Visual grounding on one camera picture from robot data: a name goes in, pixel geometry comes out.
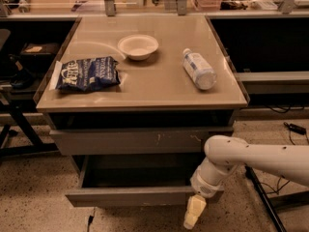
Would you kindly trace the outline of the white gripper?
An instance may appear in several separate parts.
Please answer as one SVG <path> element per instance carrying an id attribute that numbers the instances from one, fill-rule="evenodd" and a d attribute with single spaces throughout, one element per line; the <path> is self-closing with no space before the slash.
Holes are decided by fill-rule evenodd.
<path id="1" fill-rule="evenodd" d="M 205 158 L 196 168 L 190 184 L 196 193 L 188 199 L 183 226 L 192 229 L 207 206 L 205 198 L 213 198 L 223 190 L 222 183 L 237 169 L 236 165 L 219 165 Z"/>

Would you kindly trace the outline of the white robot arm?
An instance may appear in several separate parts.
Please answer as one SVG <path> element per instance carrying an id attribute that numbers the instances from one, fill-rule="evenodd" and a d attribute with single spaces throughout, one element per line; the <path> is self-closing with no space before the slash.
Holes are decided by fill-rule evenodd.
<path id="1" fill-rule="evenodd" d="M 194 195 L 188 199 L 183 226 L 192 229 L 222 188 L 222 182 L 239 165 L 265 171 L 309 186 L 309 148 L 305 145 L 249 144 L 237 137 L 215 135 L 204 144 L 205 158 L 194 171 L 190 184 Z"/>

